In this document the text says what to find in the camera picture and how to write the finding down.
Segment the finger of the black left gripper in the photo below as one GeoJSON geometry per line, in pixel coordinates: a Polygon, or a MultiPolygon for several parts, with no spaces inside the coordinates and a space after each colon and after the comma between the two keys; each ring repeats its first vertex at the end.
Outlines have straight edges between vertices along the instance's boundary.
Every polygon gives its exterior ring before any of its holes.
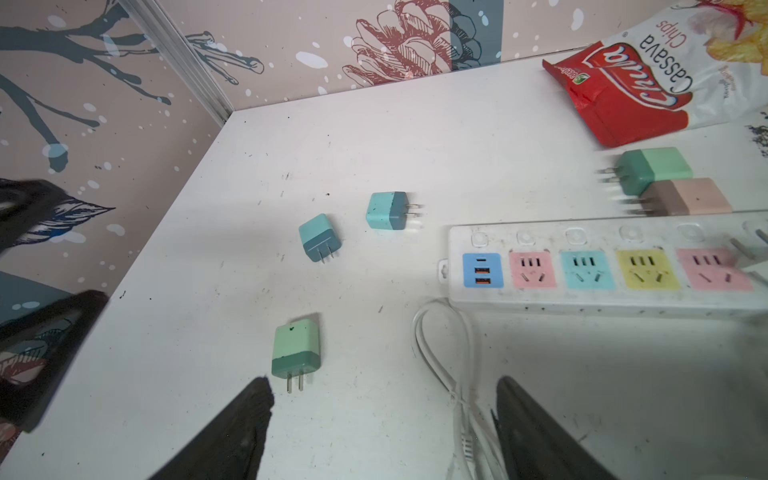
{"type": "Polygon", "coordinates": [[[23,432],[40,423],[64,374],[106,308],[87,290],[1,326],[1,418],[23,432]]]}
{"type": "Polygon", "coordinates": [[[49,218],[66,192],[46,180],[1,181],[1,251],[49,218]]]}

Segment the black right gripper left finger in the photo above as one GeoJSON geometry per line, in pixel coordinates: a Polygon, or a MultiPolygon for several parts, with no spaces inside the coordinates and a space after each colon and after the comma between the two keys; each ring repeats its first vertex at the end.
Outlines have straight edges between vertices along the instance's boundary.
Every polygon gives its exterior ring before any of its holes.
{"type": "Polygon", "coordinates": [[[155,479],[237,479],[258,475],[274,395],[266,377],[252,380],[155,479]]]}

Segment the white long power strip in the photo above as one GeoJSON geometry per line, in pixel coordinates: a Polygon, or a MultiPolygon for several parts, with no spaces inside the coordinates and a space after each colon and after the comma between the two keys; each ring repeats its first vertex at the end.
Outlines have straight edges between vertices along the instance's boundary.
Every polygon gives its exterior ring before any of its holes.
{"type": "Polygon", "coordinates": [[[438,278],[466,311],[763,317],[767,215],[459,225],[438,278]]]}

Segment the pink usb charger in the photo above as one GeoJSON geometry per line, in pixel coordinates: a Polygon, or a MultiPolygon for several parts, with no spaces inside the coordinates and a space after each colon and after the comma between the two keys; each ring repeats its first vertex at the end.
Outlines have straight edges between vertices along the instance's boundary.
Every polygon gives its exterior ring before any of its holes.
{"type": "Polygon", "coordinates": [[[720,188],[710,178],[622,181],[623,193],[633,213],[646,216],[693,216],[729,214],[733,208],[720,188]]]}

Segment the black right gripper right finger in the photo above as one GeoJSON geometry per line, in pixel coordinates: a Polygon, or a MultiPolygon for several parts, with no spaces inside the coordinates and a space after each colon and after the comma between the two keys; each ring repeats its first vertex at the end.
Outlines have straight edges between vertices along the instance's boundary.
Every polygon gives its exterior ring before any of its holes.
{"type": "Polygon", "coordinates": [[[494,424],[509,478],[616,479],[512,377],[499,379],[496,394],[494,424]]]}

